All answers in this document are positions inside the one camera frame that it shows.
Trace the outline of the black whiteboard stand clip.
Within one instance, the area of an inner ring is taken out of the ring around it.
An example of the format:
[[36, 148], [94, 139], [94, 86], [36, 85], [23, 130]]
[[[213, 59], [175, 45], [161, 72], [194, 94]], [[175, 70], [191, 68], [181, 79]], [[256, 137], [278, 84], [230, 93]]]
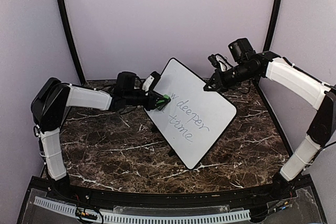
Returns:
[[172, 156], [175, 156], [176, 155], [176, 152], [173, 150], [173, 149], [171, 149], [169, 152], [168, 152], [168, 156], [169, 157], [172, 157]]

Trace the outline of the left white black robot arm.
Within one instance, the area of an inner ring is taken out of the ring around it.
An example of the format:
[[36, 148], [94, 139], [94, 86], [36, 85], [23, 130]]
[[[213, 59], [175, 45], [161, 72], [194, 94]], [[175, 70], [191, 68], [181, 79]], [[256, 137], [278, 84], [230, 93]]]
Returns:
[[69, 107], [120, 111], [127, 106], [142, 106], [145, 110], [161, 110], [169, 102], [168, 95], [154, 91], [161, 76], [156, 71], [141, 82], [139, 77], [124, 71], [118, 74], [116, 83], [108, 91], [90, 89], [49, 78], [31, 103], [35, 123], [34, 135], [39, 139], [40, 154], [46, 163], [48, 175], [55, 181], [67, 175], [60, 147], [60, 129]]

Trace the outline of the white whiteboard black frame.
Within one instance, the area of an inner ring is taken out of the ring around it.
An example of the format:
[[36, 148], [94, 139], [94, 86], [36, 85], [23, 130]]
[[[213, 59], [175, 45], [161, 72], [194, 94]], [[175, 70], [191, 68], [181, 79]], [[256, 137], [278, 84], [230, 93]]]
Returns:
[[205, 82], [187, 66], [171, 58], [155, 91], [170, 102], [147, 112], [184, 166], [194, 169], [219, 140], [237, 115], [237, 108], [223, 95], [204, 91]]

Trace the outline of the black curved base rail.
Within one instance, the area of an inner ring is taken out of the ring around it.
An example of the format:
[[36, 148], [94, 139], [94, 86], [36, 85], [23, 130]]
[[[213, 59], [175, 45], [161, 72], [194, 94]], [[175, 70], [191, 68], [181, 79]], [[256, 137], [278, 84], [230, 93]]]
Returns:
[[264, 207], [269, 202], [293, 199], [297, 196], [296, 191], [299, 188], [308, 186], [311, 182], [310, 176], [304, 175], [291, 188], [288, 187], [282, 191], [276, 191], [271, 184], [268, 184], [246, 189], [196, 194], [124, 193], [67, 184], [65, 188], [69, 194], [59, 196], [49, 180], [33, 176], [28, 188], [41, 190], [50, 198], [78, 203], [80, 206], [90, 205], [102, 209], [111, 209], [114, 206], [188, 208], [219, 205], [258, 208]]

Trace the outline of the left black frame post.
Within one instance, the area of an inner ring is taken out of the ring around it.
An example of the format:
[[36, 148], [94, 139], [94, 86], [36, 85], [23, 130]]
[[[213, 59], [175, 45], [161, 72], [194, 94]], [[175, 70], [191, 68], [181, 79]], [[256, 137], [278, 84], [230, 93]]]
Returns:
[[76, 49], [76, 45], [75, 45], [75, 41], [73, 38], [73, 34], [72, 34], [72, 30], [70, 27], [70, 21], [69, 21], [69, 17], [67, 14], [67, 8], [66, 8], [66, 3], [65, 0], [57, 0], [57, 4], [58, 4], [58, 9], [59, 9], [59, 14], [60, 14], [60, 18], [61, 18], [61, 23], [62, 23], [62, 27], [64, 30], [64, 34], [65, 34], [65, 38], [67, 41], [67, 45], [69, 48], [69, 52], [71, 55], [71, 59], [73, 62], [73, 65], [75, 67], [75, 71], [77, 74], [77, 77], [79, 79], [79, 82], [81, 85], [84, 85], [86, 83], [86, 79], [85, 79], [85, 75], [80, 63], [80, 59], [77, 53], [77, 49]]

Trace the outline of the green whiteboard eraser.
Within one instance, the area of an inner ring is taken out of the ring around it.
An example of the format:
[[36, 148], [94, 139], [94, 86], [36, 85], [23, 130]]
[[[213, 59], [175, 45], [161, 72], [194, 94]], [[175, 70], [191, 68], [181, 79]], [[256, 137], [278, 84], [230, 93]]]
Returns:
[[170, 101], [157, 101], [157, 103], [161, 103], [161, 102], [163, 102], [163, 103], [170, 103]]

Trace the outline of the right black frame post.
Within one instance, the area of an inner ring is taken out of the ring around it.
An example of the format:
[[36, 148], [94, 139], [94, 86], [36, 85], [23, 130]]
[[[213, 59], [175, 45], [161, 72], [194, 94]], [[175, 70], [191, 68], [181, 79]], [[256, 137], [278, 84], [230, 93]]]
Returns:
[[277, 20], [278, 20], [278, 15], [280, 11], [280, 5], [281, 5], [281, 0], [274, 0], [273, 5], [272, 5], [272, 11], [270, 15], [270, 21], [267, 29], [267, 34], [263, 46], [263, 51], [269, 51], [272, 40], [275, 34], [275, 29], [277, 25]]

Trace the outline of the black frame post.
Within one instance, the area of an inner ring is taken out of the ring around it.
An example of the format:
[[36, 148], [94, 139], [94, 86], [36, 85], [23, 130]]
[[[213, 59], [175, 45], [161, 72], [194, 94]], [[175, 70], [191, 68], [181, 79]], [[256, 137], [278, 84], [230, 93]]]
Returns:
[[273, 5], [272, 5], [272, 11], [270, 15], [270, 21], [267, 29], [267, 34], [263, 46], [263, 51], [269, 51], [272, 40], [275, 34], [275, 29], [277, 25], [277, 20], [278, 20], [278, 15], [280, 11], [280, 5], [281, 5], [281, 0], [274, 0]]
[[76, 45], [75, 45], [75, 41], [73, 38], [73, 34], [72, 34], [72, 30], [70, 27], [70, 21], [69, 21], [69, 17], [67, 14], [67, 8], [66, 8], [66, 3], [65, 0], [57, 0], [57, 4], [58, 4], [58, 9], [59, 9], [59, 14], [60, 14], [60, 18], [61, 18], [61, 23], [62, 23], [62, 27], [64, 30], [64, 34], [65, 34], [65, 38], [67, 41], [67, 45], [69, 48], [69, 52], [71, 55], [71, 59], [73, 62], [73, 65], [75, 67], [75, 71], [77, 74], [77, 77], [79, 79], [79, 82], [81, 85], [84, 85], [86, 83], [86, 79], [85, 79], [85, 75], [80, 63], [80, 59], [77, 53], [77, 49], [76, 49]]

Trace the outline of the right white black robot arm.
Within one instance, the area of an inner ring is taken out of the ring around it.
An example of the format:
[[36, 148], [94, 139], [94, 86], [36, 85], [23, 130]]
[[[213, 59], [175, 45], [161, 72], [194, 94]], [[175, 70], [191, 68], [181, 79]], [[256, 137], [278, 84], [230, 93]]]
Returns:
[[304, 140], [274, 176], [275, 183], [268, 187], [269, 197], [278, 200], [287, 193], [288, 183], [331, 146], [329, 141], [335, 133], [335, 87], [272, 51], [257, 53], [247, 38], [233, 41], [228, 48], [237, 64], [233, 66], [224, 56], [211, 54], [208, 60], [215, 72], [204, 91], [226, 92], [245, 80], [266, 78], [286, 87], [316, 110]]

